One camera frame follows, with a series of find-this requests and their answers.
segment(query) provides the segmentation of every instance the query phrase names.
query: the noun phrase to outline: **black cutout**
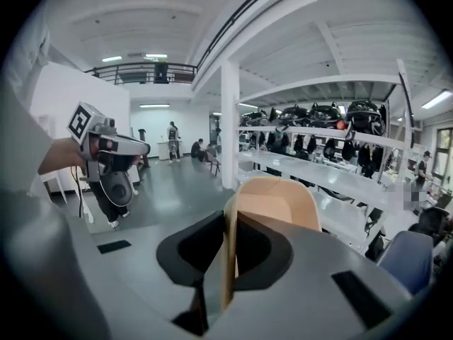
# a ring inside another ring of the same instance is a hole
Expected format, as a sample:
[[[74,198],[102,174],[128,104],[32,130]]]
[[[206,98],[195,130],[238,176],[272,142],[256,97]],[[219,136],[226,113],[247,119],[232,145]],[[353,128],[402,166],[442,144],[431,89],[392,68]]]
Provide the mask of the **black cutout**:
[[[132,246],[132,245],[128,241],[122,240],[122,241],[101,244],[98,246],[98,249],[101,254],[105,254],[108,252],[117,251],[118,249],[123,249],[123,248],[130,247],[130,246]]]
[[[224,213],[220,210],[165,238],[156,257],[177,285],[200,287],[206,270],[223,242]]]
[[[293,251],[282,234],[238,212],[234,291],[269,288],[291,266]]]
[[[172,321],[194,335],[202,336],[208,330],[205,294],[202,288],[195,291],[192,305]]]
[[[335,273],[332,279],[368,329],[391,315],[389,308],[352,271]]]

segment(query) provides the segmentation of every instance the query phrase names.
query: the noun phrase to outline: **person sitting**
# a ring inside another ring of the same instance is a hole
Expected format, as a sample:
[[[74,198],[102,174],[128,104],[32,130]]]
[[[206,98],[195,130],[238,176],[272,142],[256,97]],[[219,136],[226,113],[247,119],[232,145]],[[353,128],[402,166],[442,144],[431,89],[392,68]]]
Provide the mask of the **person sitting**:
[[[190,150],[190,155],[192,158],[198,158],[201,162],[205,158],[206,151],[202,148],[203,139],[198,139],[198,141],[194,142],[192,145],[192,149]]]

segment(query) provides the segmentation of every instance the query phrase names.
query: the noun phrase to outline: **bicycle helmet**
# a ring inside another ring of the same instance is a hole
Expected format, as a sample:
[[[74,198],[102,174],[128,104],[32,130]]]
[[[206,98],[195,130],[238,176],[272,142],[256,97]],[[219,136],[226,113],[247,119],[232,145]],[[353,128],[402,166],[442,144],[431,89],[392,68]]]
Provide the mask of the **bicycle helmet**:
[[[242,115],[240,126],[266,126],[269,123],[268,115],[265,111],[251,112]]]
[[[331,106],[314,103],[308,114],[308,126],[312,128],[337,128],[341,120],[341,112],[335,102]]]
[[[352,102],[348,107],[346,119],[358,131],[371,135],[382,136],[385,124],[377,106],[371,101]]]
[[[279,130],[284,131],[289,126],[305,126],[307,118],[307,109],[301,108],[298,105],[294,107],[288,107],[283,110],[280,114],[280,123],[277,126],[277,132]]]

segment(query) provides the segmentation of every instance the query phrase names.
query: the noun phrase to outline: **person standing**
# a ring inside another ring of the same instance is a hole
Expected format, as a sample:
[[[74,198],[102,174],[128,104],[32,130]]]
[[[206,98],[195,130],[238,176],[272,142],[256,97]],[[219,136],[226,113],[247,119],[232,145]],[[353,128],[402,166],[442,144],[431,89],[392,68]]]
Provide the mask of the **person standing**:
[[[413,192],[416,193],[416,198],[413,200],[415,202],[413,212],[418,215],[420,213],[420,195],[423,191],[423,185],[425,185],[425,181],[432,180],[432,176],[426,173],[427,169],[427,162],[431,157],[431,153],[429,151],[425,151],[423,153],[423,159],[417,165],[415,170],[415,181],[413,184]]]
[[[220,132],[222,130],[220,130],[220,128],[217,128],[216,129],[217,131],[217,146],[216,146],[216,151],[218,154],[221,154],[222,153],[222,137],[220,136]]]
[[[167,128],[167,138],[168,138],[168,150],[170,152],[170,164],[173,162],[174,152],[176,152],[176,161],[179,162],[179,131],[175,126],[173,121],[170,122],[170,126]]]

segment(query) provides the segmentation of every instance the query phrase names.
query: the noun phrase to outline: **chair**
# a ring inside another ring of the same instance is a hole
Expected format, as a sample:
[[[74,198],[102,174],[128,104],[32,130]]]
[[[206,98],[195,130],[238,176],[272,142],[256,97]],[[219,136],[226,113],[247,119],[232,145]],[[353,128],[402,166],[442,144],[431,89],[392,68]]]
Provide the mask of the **chair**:
[[[430,282],[432,239],[421,233],[399,232],[385,248],[377,265],[415,295]]]
[[[212,174],[212,166],[214,165],[215,166],[215,176],[217,176],[217,173],[220,171],[219,160],[217,160],[209,151],[206,151],[206,158],[207,158],[207,162],[209,162],[211,164],[211,167],[210,167],[211,174]]]
[[[237,271],[236,228],[238,215],[263,222],[268,219],[299,225],[321,232],[316,202],[301,183],[280,177],[257,176],[244,182],[228,201],[225,213],[224,277],[222,311],[233,298]]]

